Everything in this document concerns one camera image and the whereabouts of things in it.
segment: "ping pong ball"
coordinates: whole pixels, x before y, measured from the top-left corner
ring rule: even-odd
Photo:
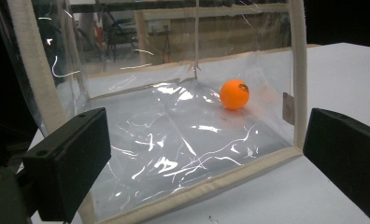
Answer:
[[[239,109],[249,101],[249,87],[242,80],[229,80],[221,88],[220,99],[226,108]]]

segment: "white table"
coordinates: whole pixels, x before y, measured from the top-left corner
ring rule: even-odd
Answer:
[[[308,111],[346,114],[370,126],[370,48],[310,48]],[[42,135],[36,134],[34,143]],[[33,216],[34,223],[42,223]],[[73,223],[80,223],[78,215]],[[370,223],[370,219],[302,156],[249,182],[146,223]]]

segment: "clear plastic sheet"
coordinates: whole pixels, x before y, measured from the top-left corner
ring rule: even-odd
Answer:
[[[287,1],[73,2],[33,1],[65,114],[107,109],[97,221],[292,145]],[[250,92],[239,110],[219,96],[234,78]]]

